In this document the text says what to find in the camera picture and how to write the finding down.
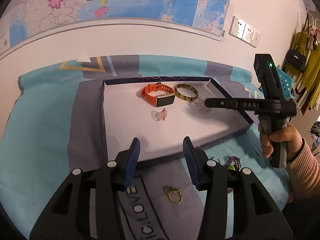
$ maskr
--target wall socket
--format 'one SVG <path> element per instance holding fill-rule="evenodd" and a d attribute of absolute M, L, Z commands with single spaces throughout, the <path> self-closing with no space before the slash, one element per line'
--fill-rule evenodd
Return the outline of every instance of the wall socket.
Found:
<path fill-rule="evenodd" d="M 236 16 L 233 17 L 229 34 L 247 42 L 255 48 L 258 46 L 261 37 L 260 33 L 252 26 Z"/>

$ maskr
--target map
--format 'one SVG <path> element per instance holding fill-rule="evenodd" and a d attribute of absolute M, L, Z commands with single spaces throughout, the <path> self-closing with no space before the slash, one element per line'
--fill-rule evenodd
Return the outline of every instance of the map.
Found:
<path fill-rule="evenodd" d="M 0 20 L 0 53 L 37 33 L 77 21 L 147 18 L 191 26 L 218 37 L 229 0 L 12 0 Z"/>

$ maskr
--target blue gripper pad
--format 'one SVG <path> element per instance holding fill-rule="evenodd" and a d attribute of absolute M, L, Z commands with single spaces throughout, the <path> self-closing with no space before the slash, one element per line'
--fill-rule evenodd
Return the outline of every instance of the blue gripper pad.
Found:
<path fill-rule="evenodd" d="M 193 156 L 194 150 L 195 149 L 191 144 L 190 138 L 185 137 L 183 139 L 183 154 L 187 162 L 192 184 L 195 185 L 196 189 L 199 189 L 199 186 L 200 186 L 199 168 Z"/>
<path fill-rule="evenodd" d="M 129 151 L 131 152 L 130 157 L 128 159 L 127 165 L 124 168 L 124 188 L 128 188 L 131 184 L 132 178 L 134 176 L 134 172 L 136 170 L 136 166 L 138 163 L 138 158 L 140 155 L 140 141 L 135 138 L 130 146 Z"/>
<path fill-rule="evenodd" d="M 287 73 L 283 72 L 281 69 L 279 69 L 279 68 L 276 68 L 276 69 L 277 69 L 277 72 L 279 75 L 284 99 L 285 100 L 295 99 L 295 96 L 292 95 L 292 92 L 291 92 L 292 91 L 292 78 L 290 76 L 288 76 Z"/>

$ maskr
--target pink sleeve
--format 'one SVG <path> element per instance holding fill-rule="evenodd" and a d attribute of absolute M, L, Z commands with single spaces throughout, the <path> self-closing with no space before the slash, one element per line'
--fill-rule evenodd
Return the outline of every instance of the pink sleeve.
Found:
<path fill-rule="evenodd" d="M 295 201 L 320 195 L 319 163 L 304 142 L 301 153 L 286 168 Z"/>

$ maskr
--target handbag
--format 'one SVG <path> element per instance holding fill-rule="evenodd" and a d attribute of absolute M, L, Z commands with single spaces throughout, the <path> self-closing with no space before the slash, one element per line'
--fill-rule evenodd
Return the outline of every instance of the handbag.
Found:
<path fill-rule="evenodd" d="M 303 31 L 306 28 L 307 22 L 308 22 L 308 34 L 309 34 L 309 13 L 307 13 L 307 18 L 303 27 Z M 306 53 L 303 51 L 301 47 L 298 47 L 303 35 L 303 31 L 301 33 L 297 46 L 294 49 L 290 49 L 286 57 L 286 61 L 288 61 L 292 66 L 294 66 L 296 69 L 298 69 L 302 73 L 305 71 L 306 63 L 307 63 Z M 307 50 L 307 45 L 308 45 L 308 39 L 307 39 L 305 51 Z"/>

